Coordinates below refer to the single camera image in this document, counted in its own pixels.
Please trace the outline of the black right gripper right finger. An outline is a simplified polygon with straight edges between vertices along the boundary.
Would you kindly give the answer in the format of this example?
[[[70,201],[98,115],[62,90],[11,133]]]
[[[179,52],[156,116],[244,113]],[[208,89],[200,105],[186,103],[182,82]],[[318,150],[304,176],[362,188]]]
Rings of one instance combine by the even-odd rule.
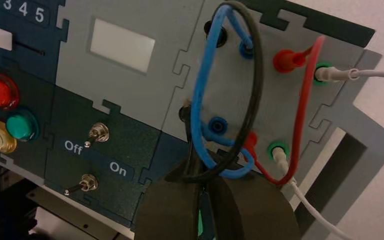
[[[238,179],[206,183],[217,240],[298,240],[300,229],[280,189],[250,171]]]

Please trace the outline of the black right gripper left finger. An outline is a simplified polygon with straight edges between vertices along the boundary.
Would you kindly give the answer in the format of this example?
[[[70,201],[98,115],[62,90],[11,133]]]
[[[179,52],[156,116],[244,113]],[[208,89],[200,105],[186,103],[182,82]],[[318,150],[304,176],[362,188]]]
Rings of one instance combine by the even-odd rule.
[[[146,190],[140,204],[135,240],[198,239],[198,183],[184,177],[199,173],[201,163],[188,157]]]

